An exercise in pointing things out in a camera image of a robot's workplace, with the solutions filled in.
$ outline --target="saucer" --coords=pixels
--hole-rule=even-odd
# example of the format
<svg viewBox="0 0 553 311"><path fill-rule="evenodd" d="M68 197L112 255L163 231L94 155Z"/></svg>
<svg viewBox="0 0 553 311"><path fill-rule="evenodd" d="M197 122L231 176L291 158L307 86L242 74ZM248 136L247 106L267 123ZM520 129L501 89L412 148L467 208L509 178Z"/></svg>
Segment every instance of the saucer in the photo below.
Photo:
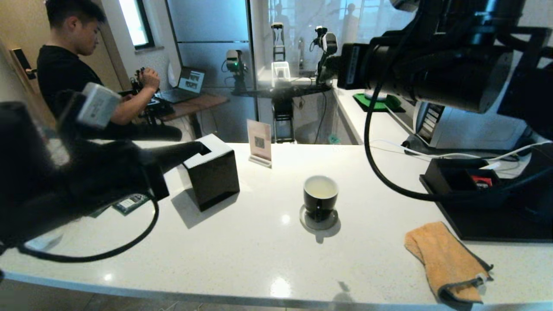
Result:
<svg viewBox="0 0 553 311"><path fill-rule="evenodd" d="M307 215L305 205L302 205L300 209L300 221L302 225L309 229L316 231L327 230L332 228L338 222L338 212L333 210L327 219L321 222L315 222L313 218Z"/></svg>

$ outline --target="paper sign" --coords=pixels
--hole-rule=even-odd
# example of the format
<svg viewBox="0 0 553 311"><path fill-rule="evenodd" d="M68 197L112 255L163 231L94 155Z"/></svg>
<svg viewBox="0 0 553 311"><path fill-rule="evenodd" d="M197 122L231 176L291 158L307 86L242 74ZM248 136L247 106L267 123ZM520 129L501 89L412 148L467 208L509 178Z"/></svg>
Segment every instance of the paper sign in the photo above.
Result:
<svg viewBox="0 0 553 311"><path fill-rule="evenodd" d="M271 126L248 120L248 140L252 155L271 161Z"/></svg>

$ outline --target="qr code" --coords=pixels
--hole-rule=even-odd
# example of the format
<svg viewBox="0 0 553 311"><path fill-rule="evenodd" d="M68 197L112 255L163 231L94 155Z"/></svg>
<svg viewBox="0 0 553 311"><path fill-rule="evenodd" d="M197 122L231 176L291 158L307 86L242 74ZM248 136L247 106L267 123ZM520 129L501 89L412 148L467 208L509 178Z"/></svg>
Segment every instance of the qr code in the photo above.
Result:
<svg viewBox="0 0 553 311"><path fill-rule="evenodd" d="M255 138L255 146L257 148L265 149L265 140L260 138L260 137L256 137Z"/></svg>

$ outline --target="black cup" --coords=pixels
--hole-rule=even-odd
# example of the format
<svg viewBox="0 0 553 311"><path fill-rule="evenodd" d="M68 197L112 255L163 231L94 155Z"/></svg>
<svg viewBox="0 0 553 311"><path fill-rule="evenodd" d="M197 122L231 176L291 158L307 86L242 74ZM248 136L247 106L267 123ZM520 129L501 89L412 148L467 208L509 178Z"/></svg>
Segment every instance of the black cup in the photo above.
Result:
<svg viewBox="0 0 553 311"><path fill-rule="evenodd" d="M326 220L334 210L338 185L326 176L311 176L304 182L304 203L307 215L315 222Z"/></svg>

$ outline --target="laptop screen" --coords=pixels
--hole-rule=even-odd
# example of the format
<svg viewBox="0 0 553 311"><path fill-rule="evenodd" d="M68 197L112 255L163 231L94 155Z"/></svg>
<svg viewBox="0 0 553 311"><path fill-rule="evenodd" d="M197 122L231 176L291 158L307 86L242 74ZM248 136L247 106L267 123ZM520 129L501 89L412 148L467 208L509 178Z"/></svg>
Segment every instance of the laptop screen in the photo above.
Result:
<svg viewBox="0 0 553 311"><path fill-rule="evenodd" d="M179 80L179 89L200 93L204 83L205 72L188 67L182 67Z"/></svg>

